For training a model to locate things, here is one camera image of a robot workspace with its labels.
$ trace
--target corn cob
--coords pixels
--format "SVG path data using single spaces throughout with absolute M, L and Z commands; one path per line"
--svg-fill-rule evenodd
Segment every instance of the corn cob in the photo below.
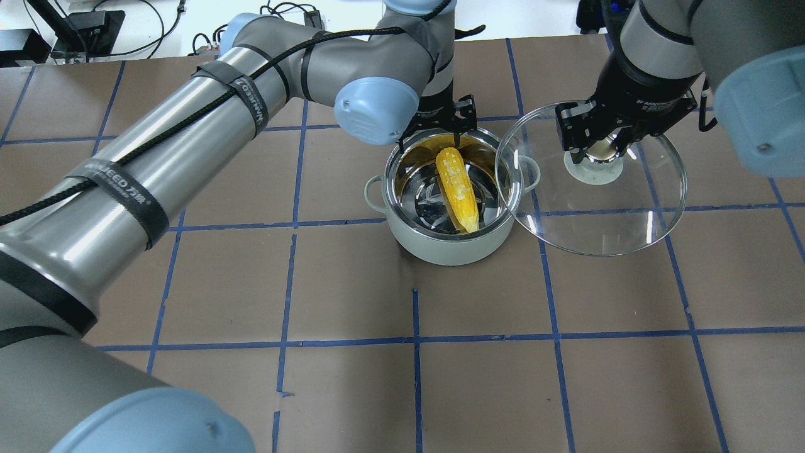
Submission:
M 452 208 L 460 224 L 456 227 L 468 233 L 478 231 L 478 205 L 461 154 L 455 148 L 443 149 L 436 155 L 436 169 L 442 182 L 444 201 Z

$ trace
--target pot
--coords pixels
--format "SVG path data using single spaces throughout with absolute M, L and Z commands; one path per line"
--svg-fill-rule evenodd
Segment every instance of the pot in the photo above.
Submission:
M 366 182 L 364 198 L 373 210 L 386 216 L 397 241 L 414 256 L 429 263 L 457 266 L 481 260 L 497 250 L 508 237 L 514 218 L 506 209 L 509 200 L 519 199 L 539 183 L 539 167 L 531 158 L 519 159 L 519 168 L 507 168 L 512 177 L 495 180 L 495 153 L 499 139 L 481 128 L 462 134 L 456 147 L 467 166 L 473 183 L 479 214 L 479 229 L 460 231 L 444 204 L 436 155 L 445 147 L 454 147 L 454 135 L 442 129 L 420 131 L 397 146 L 391 153 L 386 171 Z M 523 188 L 522 168 L 528 167 L 534 181 Z M 369 199 L 369 189 L 382 183 L 383 206 Z

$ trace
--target glass lid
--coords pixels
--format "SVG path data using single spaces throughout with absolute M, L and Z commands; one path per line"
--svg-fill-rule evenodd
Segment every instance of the glass lid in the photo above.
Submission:
M 581 255 L 624 255 L 664 238 L 687 197 L 674 145 L 647 136 L 613 157 L 608 138 L 574 164 L 559 139 L 556 105 L 522 117 L 501 140 L 495 179 L 506 208 L 531 234 Z

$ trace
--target black cable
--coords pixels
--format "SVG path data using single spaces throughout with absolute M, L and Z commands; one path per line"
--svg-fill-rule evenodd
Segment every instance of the black cable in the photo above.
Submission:
M 107 2 L 110 2 L 110 1 L 111 1 L 111 0 L 101 0 L 100 2 L 96 3 L 96 4 L 95 4 L 95 6 L 93 6 L 92 11 L 97 10 L 97 8 L 98 8 L 100 5 L 103 5 L 104 3 L 107 3 Z M 160 27 L 160 34 L 159 34 L 159 38 L 154 39 L 154 40 L 153 40 L 153 41 L 151 41 L 150 43 L 145 44 L 144 46 L 141 46 L 141 47 L 139 47 L 139 48 L 136 48 L 135 50 L 131 50 L 131 51 L 128 51 L 128 52 L 122 52 L 122 53 L 110 53 L 110 54 L 109 54 L 109 56 L 124 56 L 124 55 L 129 55 L 129 54 L 132 54 L 132 53 L 135 53 L 135 52 L 139 52 L 139 51 L 141 51 L 141 50 L 144 50 L 144 49 L 146 49 L 146 48 L 149 48 L 150 46 L 152 46 L 152 45 L 156 44 L 156 47 L 155 47 L 153 50 L 151 50 L 151 54 L 149 54 L 149 55 L 146 57 L 146 60 L 148 60 L 149 58 L 151 58 L 151 57 L 153 57 L 153 56 L 154 56 L 154 54 L 156 53 L 156 51 L 157 51 L 157 50 L 159 50 L 159 46 L 161 46 L 161 45 L 162 45 L 162 42 L 163 42 L 163 40 L 165 39 L 165 37 L 166 37 L 166 36 L 168 36 L 168 35 L 170 35 L 170 34 L 171 34 L 171 32 L 172 32 L 172 31 L 174 31 L 174 30 L 176 29 L 176 25 L 178 25 L 178 24 L 179 24 L 179 17 L 180 17 L 180 14 L 181 14 L 180 9 L 183 9 L 183 8 L 184 8 L 184 5 L 182 5 L 182 4 L 181 4 L 182 2 L 180 2 L 180 6 L 176 8 L 176 19 L 173 21 L 173 25 L 171 25 L 171 28 L 170 28 L 170 29 L 169 29 L 167 32 L 165 32 L 165 22 L 164 22 L 164 20 L 163 20 L 163 18 L 162 18 L 162 15 L 161 15 L 161 14 L 159 13 L 159 11 L 158 11 L 158 10 L 157 10 L 157 9 L 154 7 L 154 5 L 152 5 L 152 4 L 151 4 L 150 2 L 148 2 L 147 0 L 139 0 L 139 1 L 140 1 L 141 3 L 145 3 L 146 5 L 148 5 L 148 6 L 149 6 L 149 7 L 150 7 L 152 10 L 154 10 L 154 12 L 156 13 L 157 18 L 159 19 L 159 27 Z
M 213 48 L 213 43 L 209 40 L 209 37 L 207 37 L 207 35 L 205 35 L 204 33 L 196 33 L 196 35 L 193 36 L 193 55 L 199 54 L 198 50 L 196 50 L 196 39 L 199 39 L 199 37 L 204 38 L 204 40 L 207 41 L 207 45 L 210 48 Z
M 451 0 L 443 0 L 430 14 L 423 16 L 424 20 L 430 20 L 436 17 L 446 6 L 450 3 Z M 275 67 L 279 62 L 285 60 L 289 56 L 293 55 L 300 50 L 310 48 L 315 46 L 316 44 L 321 44 L 326 41 L 332 41 L 333 39 L 339 38 L 346 38 L 350 36 L 375 36 L 375 35 L 401 35 L 405 33 L 400 27 L 386 27 L 386 28 L 378 28 L 378 29 L 371 29 L 371 30 L 351 30 L 351 31 L 337 31 L 335 33 L 328 33 L 327 35 L 320 35 L 316 38 L 308 39 L 307 41 L 303 41 L 302 43 L 296 44 L 295 46 L 287 49 L 285 52 L 278 54 L 276 57 L 272 58 L 270 61 L 265 63 L 261 66 L 258 70 L 254 71 L 250 74 L 250 77 L 256 79 L 263 75 L 269 69 Z M 229 100 L 232 96 L 235 95 L 235 90 L 231 87 L 227 87 L 226 93 L 223 93 L 221 96 L 207 104 L 206 106 L 201 107 L 195 113 L 191 114 L 187 118 L 179 121 L 177 124 L 169 127 L 164 132 L 161 132 L 154 136 L 153 138 L 149 139 L 145 143 L 137 146 L 135 149 L 131 150 L 128 154 L 123 156 L 120 160 L 117 161 L 117 164 L 121 166 L 125 166 L 126 164 L 130 163 L 132 160 L 140 157 L 145 152 L 151 150 L 153 147 L 159 145 L 160 143 L 164 142 L 165 140 L 171 138 L 173 135 L 176 135 L 180 131 L 182 131 L 185 127 L 190 126 L 191 124 L 198 121 L 200 118 L 204 117 L 211 111 L 215 110 L 218 106 Z M 55 195 L 52 195 L 44 200 L 34 203 L 28 207 L 22 208 L 21 210 L 17 210 L 10 214 L 6 214 L 0 217 L 0 227 L 6 225 L 9 222 L 13 222 L 15 220 L 19 220 L 24 218 L 28 215 L 31 215 L 35 212 L 41 211 L 45 208 L 55 205 L 56 203 L 62 202 L 76 193 L 79 193 L 83 190 L 89 189 L 94 187 L 96 184 L 94 181 L 84 181 L 70 187 L 68 189 L 62 190 Z
M 36 32 L 39 33 L 39 37 L 41 38 L 42 37 L 42 31 L 39 29 L 39 25 L 34 20 L 34 16 L 31 15 L 31 10 L 28 9 L 28 1 L 27 0 L 22 0 L 22 2 L 23 2 L 23 6 L 25 6 L 25 12 L 28 13 L 28 17 L 31 18 L 31 22 L 34 24 L 34 28 L 36 28 Z M 52 53 L 49 53 L 47 56 L 50 56 L 53 59 L 53 64 L 59 64 L 59 62 L 56 61 L 56 58 L 53 56 Z
M 285 6 L 285 5 L 288 5 L 289 7 L 286 8 L 285 10 L 280 11 L 279 8 L 281 6 Z M 296 8 L 299 8 L 299 9 L 301 9 L 302 11 L 304 11 L 306 13 L 311 12 L 311 11 L 308 11 L 308 10 L 306 10 L 304 8 L 306 6 L 310 6 L 311 8 L 313 8 L 314 11 L 317 10 L 316 7 L 311 5 L 310 3 L 299 4 L 299 3 L 293 3 L 293 2 L 280 2 L 277 6 L 274 7 L 274 11 L 276 11 L 276 12 L 278 12 L 280 14 L 284 14 L 284 13 L 287 13 L 288 11 L 292 11 L 292 10 L 294 10 Z
M 708 98 L 708 95 L 705 92 L 708 89 L 710 89 L 710 82 L 707 79 L 704 79 L 704 84 L 702 85 L 702 94 L 699 102 L 699 131 L 701 132 L 709 132 L 718 124 L 717 118 L 713 118 L 710 120 L 710 123 L 705 124 L 705 118 L 707 117 Z
M 225 23 L 224 25 L 221 25 L 220 27 L 216 28 L 215 31 L 213 31 L 213 41 L 217 43 L 221 42 L 221 33 L 225 31 L 224 29 L 228 25 L 229 25 L 228 23 Z
M 455 33 L 454 33 L 454 38 L 457 41 L 459 39 L 464 39 L 464 38 L 468 38 L 470 36 L 478 35 L 481 32 L 483 32 L 484 30 L 486 30 L 486 24 L 484 24 L 484 23 L 482 23 L 481 25 L 473 28 L 472 30 L 459 30 L 457 28 Z
M 59 8 L 61 14 L 64 15 L 64 20 L 67 21 L 67 24 L 70 26 L 70 28 L 72 28 L 72 30 L 76 32 L 76 35 L 78 35 L 78 40 L 81 41 L 81 46 L 84 48 L 84 62 L 89 63 L 89 48 L 87 48 L 87 43 L 84 41 L 84 36 L 82 36 L 81 33 L 76 30 L 76 24 L 72 23 L 70 16 L 67 15 L 67 12 L 64 11 L 64 8 L 62 8 L 59 4 L 59 0 L 53 0 L 53 2 L 56 4 L 56 7 Z
M 272 16 L 275 15 L 275 16 L 279 17 L 280 19 L 283 18 L 283 16 L 280 13 L 278 13 L 275 8 L 271 7 L 271 0 L 268 0 L 268 2 L 265 5 L 260 6 L 260 14 L 262 14 L 263 8 L 268 10 L 268 15 L 272 15 Z

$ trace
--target pot handle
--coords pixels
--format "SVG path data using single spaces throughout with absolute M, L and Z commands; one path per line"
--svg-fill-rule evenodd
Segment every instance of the pot handle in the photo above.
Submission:
M 524 173 L 523 176 L 525 176 L 524 170 L 526 169 L 526 167 L 531 168 L 531 171 L 534 174 L 534 184 L 529 185 L 522 190 L 524 193 L 530 192 L 531 190 L 534 190 L 534 187 L 536 187 L 537 184 L 539 184 L 539 179 L 542 176 L 542 173 L 539 171 L 539 165 L 537 164 L 536 160 L 531 159 L 529 156 L 520 156 L 519 159 L 520 159 L 520 166 Z
M 383 179 L 383 175 L 377 175 L 375 177 L 372 177 L 371 179 L 369 179 L 366 182 L 366 185 L 363 188 L 363 199 L 366 200 L 366 204 L 369 205 L 370 208 L 372 208 L 373 210 L 376 210 L 380 214 L 386 215 L 387 208 L 385 208 L 385 207 L 381 208 L 380 206 L 375 205 L 374 203 L 372 203 L 371 200 L 369 200 L 369 187 L 371 187 L 372 184 L 374 184 L 376 182 L 379 182 L 381 179 Z

